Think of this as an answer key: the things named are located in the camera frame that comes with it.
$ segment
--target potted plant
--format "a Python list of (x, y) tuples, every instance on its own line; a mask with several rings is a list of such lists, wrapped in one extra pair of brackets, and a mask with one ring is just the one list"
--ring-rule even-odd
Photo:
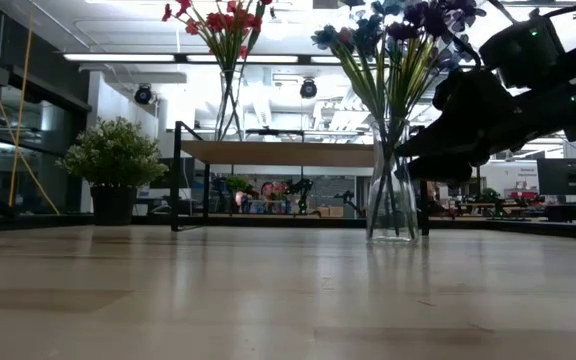
[(248, 187), (248, 180), (243, 176), (230, 176), (226, 179), (226, 188), (230, 192), (230, 197), (232, 199), (232, 211), (238, 213), (239, 205), (237, 204), (237, 193), (243, 191)]
[(128, 225), (137, 188), (168, 170), (158, 162), (157, 140), (139, 134), (140, 124), (118, 117), (79, 134), (78, 144), (57, 161), (90, 183), (95, 225)]

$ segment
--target blue flower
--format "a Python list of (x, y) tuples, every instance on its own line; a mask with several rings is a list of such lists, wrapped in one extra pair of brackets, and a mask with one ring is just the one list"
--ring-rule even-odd
[(323, 30), (315, 31), (315, 35), (310, 38), (317, 44), (320, 50), (326, 50), (332, 45), (333, 41), (337, 38), (337, 30), (332, 25), (324, 26)]
[(357, 30), (355, 30), (355, 46), (357, 51), (363, 53), (367, 58), (372, 58), (376, 54), (377, 43), (383, 34), (382, 30), (383, 17), (381, 15), (372, 15), (370, 19), (361, 19), (357, 21)]

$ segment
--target fluorescent light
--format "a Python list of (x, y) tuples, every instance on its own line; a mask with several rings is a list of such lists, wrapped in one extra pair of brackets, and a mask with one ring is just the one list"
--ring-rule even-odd
[(310, 58), (313, 64), (340, 64), (341, 61), (334, 56), (313, 56)]
[(188, 62), (217, 62), (214, 55), (188, 55)]
[[(188, 55), (188, 62), (217, 62), (214, 55)], [(244, 60), (239, 59), (237, 62), (242, 63)], [(297, 63), (296, 56), (283, 55), (248, 55), (248, 63)]]
[(165, 5), (165, 0), (86, 0), (88, 4), (117, 4), (117, 5)]
[(318, 130), (309, 130), (304, 131), (304, 135), (328, 135), (328, 136), (356, 136), (361, 135), (363, 132), (361, 131), (318, 131)]
[(249, 63), (297, 63), (296, 56), (276, 56), (276, 55), (248, 55), (246, 60)]
[(68, 61), (81, 62), (175, 62), (175, 56), (171, 54), (104, 54), (82, 53), (64, 54)]

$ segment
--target shelf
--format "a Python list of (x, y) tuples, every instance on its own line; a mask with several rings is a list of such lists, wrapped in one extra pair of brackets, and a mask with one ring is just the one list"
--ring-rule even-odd
[(182, 141), (181, 150), (206, 164), (372, 167), (372, 145)]

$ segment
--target desk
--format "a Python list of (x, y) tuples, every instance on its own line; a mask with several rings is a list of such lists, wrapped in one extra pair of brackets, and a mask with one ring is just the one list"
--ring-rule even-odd
[(547, 205), (545, 210), (548, 221), (572, 222), (576, 220), (576, 204)]

